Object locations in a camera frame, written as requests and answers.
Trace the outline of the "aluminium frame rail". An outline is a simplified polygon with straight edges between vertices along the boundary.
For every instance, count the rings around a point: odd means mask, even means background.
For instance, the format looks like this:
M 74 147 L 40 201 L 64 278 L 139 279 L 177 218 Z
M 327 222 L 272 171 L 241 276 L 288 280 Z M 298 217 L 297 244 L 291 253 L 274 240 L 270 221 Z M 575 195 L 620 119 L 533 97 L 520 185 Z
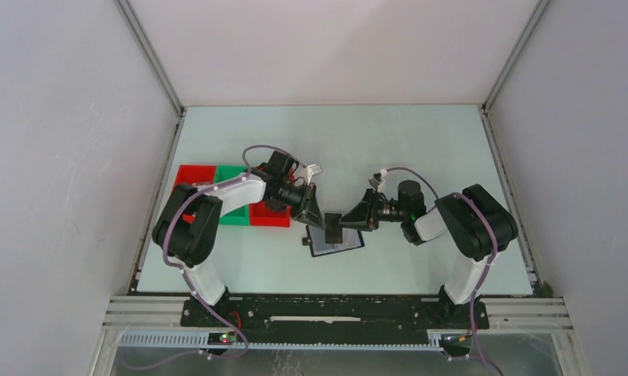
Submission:
M 107 306 L 103 330 L 181 331 L 184 296 L 114 296 Z M 483 297 L 492 334 L 572 334 L 563 298 Z

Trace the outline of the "red plastic bin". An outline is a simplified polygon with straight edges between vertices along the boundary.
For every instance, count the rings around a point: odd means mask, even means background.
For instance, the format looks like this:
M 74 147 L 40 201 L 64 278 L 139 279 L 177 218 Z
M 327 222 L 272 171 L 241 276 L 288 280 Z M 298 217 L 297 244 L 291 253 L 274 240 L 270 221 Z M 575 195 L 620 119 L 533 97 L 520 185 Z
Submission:
M 195 182 L 215 182 L 217 165 L 206 164 L 181 164 L 175 177 L 172 189 L 175 190 L 180 183 L 187 183 L 192 186 Z
M 249 204 L 249 219 L 251 226 L 289 228 L 291 226 L 291 210 L 284 208 L 281 211 L 271 209 L 266 200 Z

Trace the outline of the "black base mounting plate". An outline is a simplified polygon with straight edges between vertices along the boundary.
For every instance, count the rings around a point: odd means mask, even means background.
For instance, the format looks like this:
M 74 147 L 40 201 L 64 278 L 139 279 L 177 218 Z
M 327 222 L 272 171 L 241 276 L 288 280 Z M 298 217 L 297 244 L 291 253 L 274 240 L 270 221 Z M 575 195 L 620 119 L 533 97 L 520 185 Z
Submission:
M 471 309 L 443 295 L 230 294 L 211 311 L 189 298 L 180 324 L 223 328 L 223 320 L 256 345 L 430 345 L 435 331 L 489 328 L 484 302 Z

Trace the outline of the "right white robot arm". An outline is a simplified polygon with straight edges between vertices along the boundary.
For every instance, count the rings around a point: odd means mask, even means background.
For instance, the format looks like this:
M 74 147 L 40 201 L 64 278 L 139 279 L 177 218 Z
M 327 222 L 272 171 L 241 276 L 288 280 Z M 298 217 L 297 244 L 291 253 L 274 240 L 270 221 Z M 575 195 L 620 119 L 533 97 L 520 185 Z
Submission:
M 350 211 L 326 221 L 326 240 L 340 240 L 345 229 L 371 232 L 382 222 L 397 222 L 406 241 L 416 246 L 451 236 L 459 253 L 439 291 L 437 315 L 445 326 L 458 327 L 475 306 L 489 268 L 517 238 L 516 221 L 479 184 L 436 199 L 432 209 L 426 207 L 418 182 L 404 180 L 397 191 L 397 198 L 388 199 L 376 188 L 367 189 Z

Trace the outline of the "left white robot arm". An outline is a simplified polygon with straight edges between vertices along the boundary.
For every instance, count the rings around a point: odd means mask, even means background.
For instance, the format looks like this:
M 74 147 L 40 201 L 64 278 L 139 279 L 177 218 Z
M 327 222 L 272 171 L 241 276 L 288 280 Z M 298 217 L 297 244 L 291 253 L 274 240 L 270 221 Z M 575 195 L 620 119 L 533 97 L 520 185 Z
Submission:
M 190 294 L 202 302 L 200 317 L 211 326 L 224 324 L 229 316 L 229 304 L 222 300 L 227 287 L 209 259 L 224 215 L 268 201 L 289 208 L 296 222 L 324 224 L 312 181 L 322 167 L 303 164 L 276 146 L 271 150 L 267 162 L 246 164 L 231 179 L 176 185 L 153 228 L 152 241 L 161 248 L 163 262 L 180 272 Z

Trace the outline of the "black leather card holder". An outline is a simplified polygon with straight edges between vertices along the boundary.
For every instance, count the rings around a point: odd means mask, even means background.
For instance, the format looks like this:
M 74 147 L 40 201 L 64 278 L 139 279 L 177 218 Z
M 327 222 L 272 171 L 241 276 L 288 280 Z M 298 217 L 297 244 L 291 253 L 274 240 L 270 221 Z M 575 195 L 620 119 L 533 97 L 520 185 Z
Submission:
M 342 238 L 339 243 L 327 243 L 325 232 L 319 227 L 306 226 L 305 230 L 306 235 L 301 239 L 301 244 L 309 249 L 309 253 L 313 258 L 365 247 L 363 235 L 358 230 L 342 228 Z

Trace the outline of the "right red plastic bin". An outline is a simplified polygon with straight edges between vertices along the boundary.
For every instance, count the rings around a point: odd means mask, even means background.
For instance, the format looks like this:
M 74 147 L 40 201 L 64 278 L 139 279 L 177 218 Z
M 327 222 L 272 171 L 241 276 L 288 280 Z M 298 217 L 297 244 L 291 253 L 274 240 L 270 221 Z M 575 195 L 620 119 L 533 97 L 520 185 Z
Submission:
M 291 210 L 284 208 L 281 211 L 271 209 L 266 200 L 249 204 L 249 219 L 251 226 L 289 228 L 291 226 Z

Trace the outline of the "left red plastic bin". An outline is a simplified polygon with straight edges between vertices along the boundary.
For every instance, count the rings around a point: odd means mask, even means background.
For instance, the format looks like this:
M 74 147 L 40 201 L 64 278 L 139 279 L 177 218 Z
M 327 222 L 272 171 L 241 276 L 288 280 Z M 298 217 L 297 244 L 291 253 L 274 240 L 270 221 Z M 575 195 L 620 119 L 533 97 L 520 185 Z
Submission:
M 195 182 L 215 182 L 217 165 L 206 164 L 181 164 L 175 177 L 172 189 L 175 190 L 180 183 L 187 183 L 192 186 Z

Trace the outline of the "green plastic bin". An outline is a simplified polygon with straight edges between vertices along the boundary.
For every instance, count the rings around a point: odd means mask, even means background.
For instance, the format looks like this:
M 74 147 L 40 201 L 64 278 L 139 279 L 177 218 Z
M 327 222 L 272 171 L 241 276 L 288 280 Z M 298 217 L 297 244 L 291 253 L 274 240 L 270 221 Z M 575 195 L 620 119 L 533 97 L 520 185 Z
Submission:
M 246 167 L 239 165 L 218 165 L 215 173 L 215 183 L 224 182 L 236 178 L 245 173 Z M 249 206 L 245 205 L 235 209 L 220 218 L 220 225 L 224 226 L 249 226 Z

